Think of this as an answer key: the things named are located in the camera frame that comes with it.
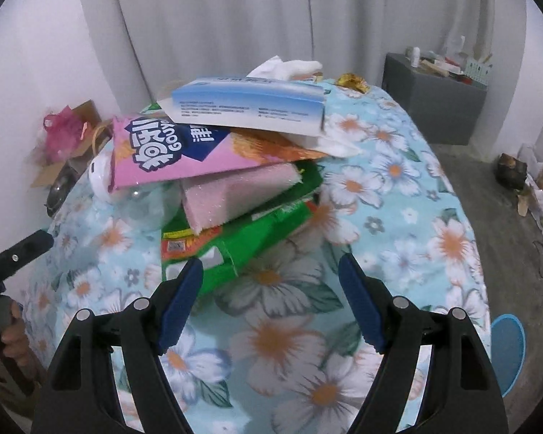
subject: blue and white box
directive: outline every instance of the blue and white box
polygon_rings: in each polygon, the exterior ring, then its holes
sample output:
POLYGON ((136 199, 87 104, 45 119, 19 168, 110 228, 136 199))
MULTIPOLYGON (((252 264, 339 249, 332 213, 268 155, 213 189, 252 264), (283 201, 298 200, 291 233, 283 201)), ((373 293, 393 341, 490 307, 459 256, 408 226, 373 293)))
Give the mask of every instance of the blue and white box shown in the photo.
POLYGON ((198 78, 175 89, 166 114, 181 124, 225 125, 318 136, 324 89, 266 78, 198 78))

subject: green package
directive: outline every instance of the green package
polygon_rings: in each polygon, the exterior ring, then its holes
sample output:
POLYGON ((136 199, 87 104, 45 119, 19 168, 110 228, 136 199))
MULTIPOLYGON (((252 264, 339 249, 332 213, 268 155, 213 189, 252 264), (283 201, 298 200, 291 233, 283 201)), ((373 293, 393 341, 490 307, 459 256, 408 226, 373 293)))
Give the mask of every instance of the green package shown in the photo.
MULTIPOLYGON (((268 213, 244 215, 223 226, 204 230, 198 236, 163 238, 163 280, 176 278, 187 259, 197 256, 204 268, 199 295, 211 292, 236 278, 250 259, 279 243, 310 218, 307 202, 297 200, 268 213)), ((169 225, 163 230, 173 231, 169 225)))
POLYGON ((313 161, 296 166, 302 182, 256 208, 219 227, 193 235, 183 209, 163 228, 161 264, 163 280, 179 275, 191 256, 203 262, 200 295, 236 278, 250 259, 287 238, 308 218, 310 195, 322 182, 313 161))

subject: blue gripper pad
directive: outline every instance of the blue gripper pad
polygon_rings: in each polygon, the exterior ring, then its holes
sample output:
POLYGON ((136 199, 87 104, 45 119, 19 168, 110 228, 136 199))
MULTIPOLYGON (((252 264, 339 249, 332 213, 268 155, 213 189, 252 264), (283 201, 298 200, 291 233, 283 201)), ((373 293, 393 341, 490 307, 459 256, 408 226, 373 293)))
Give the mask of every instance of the blue gripper pad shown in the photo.
POLYGON ((191 259, 178 275, 181 284, 171 299, 161 319, 158 346, 162 354, 177 344, 183 327, 191 313, 201 284, 203 283, 203 264, 199 259, 191 259))
POLYGON ((365 275, 352 255, 340 258, 338 277, 364 341, 373 345, 378 353, 383 353, 386 339, 382 331, 382 316, 362 281, 365 275))

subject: white bottle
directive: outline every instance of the white bottle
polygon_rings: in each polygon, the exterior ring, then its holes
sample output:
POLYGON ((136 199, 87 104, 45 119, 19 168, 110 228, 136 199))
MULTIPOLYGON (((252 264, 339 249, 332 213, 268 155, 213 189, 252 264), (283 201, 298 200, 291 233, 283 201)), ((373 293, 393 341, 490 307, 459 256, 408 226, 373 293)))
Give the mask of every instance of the white bottle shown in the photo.
POLYGON ((420 63, 420 48, 414 47, 412 49, 412 54, 411 54, 411 66, 414 68, 418 68, 419 63, 420 63))

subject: pink sponge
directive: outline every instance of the pink sponge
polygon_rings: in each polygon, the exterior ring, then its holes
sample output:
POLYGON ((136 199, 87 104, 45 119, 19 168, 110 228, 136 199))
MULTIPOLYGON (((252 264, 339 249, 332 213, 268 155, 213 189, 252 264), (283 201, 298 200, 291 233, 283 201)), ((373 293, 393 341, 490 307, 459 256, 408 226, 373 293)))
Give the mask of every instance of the pink sponge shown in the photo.
POLYGON ((291 163, 182 180, 183 207, 195 234, 255 209, 301 181, 291 163))

